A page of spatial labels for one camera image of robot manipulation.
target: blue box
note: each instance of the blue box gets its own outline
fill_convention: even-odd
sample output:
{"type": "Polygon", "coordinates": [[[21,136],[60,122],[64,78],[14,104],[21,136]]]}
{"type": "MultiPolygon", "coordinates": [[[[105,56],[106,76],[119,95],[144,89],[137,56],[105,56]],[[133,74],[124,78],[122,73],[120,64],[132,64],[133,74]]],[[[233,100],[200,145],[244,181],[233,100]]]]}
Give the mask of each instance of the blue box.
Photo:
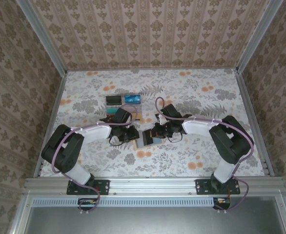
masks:
{"type": "Polygon", "coordinates": [[[125,95],[124,102],[127,104],[141,104],[141,95],[125,95]]]}

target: ventilation grille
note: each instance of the ventilation grille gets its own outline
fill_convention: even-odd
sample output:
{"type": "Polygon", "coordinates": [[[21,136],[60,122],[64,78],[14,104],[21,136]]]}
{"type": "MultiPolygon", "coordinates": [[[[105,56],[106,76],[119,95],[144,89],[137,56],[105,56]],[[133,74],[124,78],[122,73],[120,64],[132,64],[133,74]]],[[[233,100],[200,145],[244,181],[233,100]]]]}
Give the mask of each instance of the ventilation grille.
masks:
{"type": "MultiPolygon", "coordinates": [[[[73,198],[34,198],[32,207],[77,207],[77,197],[73,198]]],[[[103,197],[99,207],[212,207],[212,197],[103,197]]]]}

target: aluminum frame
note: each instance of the aluminum frame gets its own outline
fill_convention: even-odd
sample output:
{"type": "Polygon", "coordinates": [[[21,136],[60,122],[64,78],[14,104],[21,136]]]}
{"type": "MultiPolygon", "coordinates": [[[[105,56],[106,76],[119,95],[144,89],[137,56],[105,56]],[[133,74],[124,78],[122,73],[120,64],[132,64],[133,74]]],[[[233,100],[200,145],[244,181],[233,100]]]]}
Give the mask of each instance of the aluminum frame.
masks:
{"type": "Polygon", "coordinates": [[[60,82],[59,90],[58,90],[56,98],[55,98],[55,102],[54,102],[53,109],[51,112],[51,117],[49,120],[49,124],[47,125],[47,128],[46,128],[46,133],[45,133],[43,143],[41,146],[40,155],[39,155],[37,165],[35,168],[34,178],[37,178],[39,176],[39,173],[40,173],[40,169],[41,169],[41,166],[43,163],[43,158],[41,157],[41,152],[42,152],[43,148],[45,147],[46,143],[48,142],[48,139],[52,135],[55,119],[56,119],[57,112],[58,112],[59,107],[60,107],[61,97],[62,97],[64,89],[65,89],[66,80],[67,80],[67,76],[63,77],[61,79],[61,82],[60,82]]]}
{"type": "MultiPolygon", "coordinates": [[[[109,179],[110,191],[103,197],[218,197],[217,195],[197,195],[195,189],[196,179],[208,177],[99,177],[109,179]]],[[[240,177],[249,184],[248,197],[274,197],[286,231],[286,188],[281,177],[251,176],[240,177]]],[[[94,195],[67,195],[68,179],[63,177],[46,177],[26,179],[25,189],[22,193],[17,215],[13,222],[10,234],[22,234],[25,231],[32,201],[38,197],[95,197],[94,195]]],[[[242,197],[246,186],[240,183],[241,194],[233,195],[242,197]]]]}
{"type": "Polygon", "coordinates": [[[265,142],[264,142],[264,139],[262,137],[254,109],[253,109],[252,104],[251,104],[251,100],[250,100],[248,90],[247,90],[245,82],[244,82],[243,75],[236,73],[235,77],[236,77],[236,81],[237,81],[237,84],[238,84],[239,89],[240,89],[242,101],[243,101],[243,104],[244,104],[244,107],[246,110],[246,114],[247,114],[247,117],[248,117],[248,120],[250,123],[252,135],[254,137],[255,144],[257,146],[259,155],[265,161],[269,175],[274,176],[273,167],[272,167],[268,152],[266,150],[265,142]]]}
{"type": "Polygon", "coordinates": [[[238,64],[236,65],[239,73],[242,73],[243,70],[246,68],[249,60],[251,59],[252,55],[256,51],[257,46],[259,45],[261,39],[265,35],[266,30],[270,26],[274,16],[276,15],[282,3],[283,3],[283,0],[271,0],[268,3],[268,6],[266,7],[265,12],[263,13],[238,64]]]}
{"type": "Polygon", "coordinates": [[[18,5],[20,6],[21,10],[25,14],[27,20],[29,21],[31,27],[37,34],[38,38],[40,39],[42,45],[45,48],[45,51],[48,53],[49,57],[51,58],[54,66],[56,67],[57,71],[61,75],[61,77],[66,76],[66,64],[61,59],[60,55],[56,50],[56,46],[53,44],[48,31],[44,28],[43,24],[40,21],[39,16],[37,15],[35,9],[32,7],[29,0],[17,0],[18,5]]]}

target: teal object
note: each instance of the teal object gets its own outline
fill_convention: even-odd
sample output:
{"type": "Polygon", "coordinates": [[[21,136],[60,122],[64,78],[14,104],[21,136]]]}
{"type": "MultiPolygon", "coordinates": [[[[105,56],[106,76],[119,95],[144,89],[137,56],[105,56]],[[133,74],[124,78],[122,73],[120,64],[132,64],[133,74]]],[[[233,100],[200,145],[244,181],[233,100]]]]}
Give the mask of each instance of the teal object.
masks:
{"type": "Polygon", "coordinates": [[[107,112],[108,115],[113,115],[113,114],[115,114],[117,112],[117,110],[118,110],[118,108],[108,108],[106,110],[106,112],[107,112]]]}

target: white floral mat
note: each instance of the white floral mat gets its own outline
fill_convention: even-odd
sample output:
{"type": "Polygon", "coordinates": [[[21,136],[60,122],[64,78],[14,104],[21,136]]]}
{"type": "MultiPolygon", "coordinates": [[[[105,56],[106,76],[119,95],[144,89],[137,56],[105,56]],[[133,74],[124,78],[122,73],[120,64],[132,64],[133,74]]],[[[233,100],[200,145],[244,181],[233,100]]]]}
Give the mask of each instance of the white floral mat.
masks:
{"type": "MultiPolygon", "coordinates": [[[[182,114],[205,118],[233,115],[251,135],[248,118],[232,69],[135,70],[69,72],[54,129],[65,124],[79,127],[105,116],[105,96],[141,94],[143,118],[139,130],[156,122],[155,98],[162,96],[182,114]]],[[[113,147],[107,139],[84,144],[79,162],[95,176],[210,176],[221,157],[210,138],[184,135],[179,143],[133,149],[132,143],[113,147]]],[[[238,176],[263,176],[260,158],[239,167],[238,176]]],[[[44,162],[41,176],[58,176],[44,162]]]]}

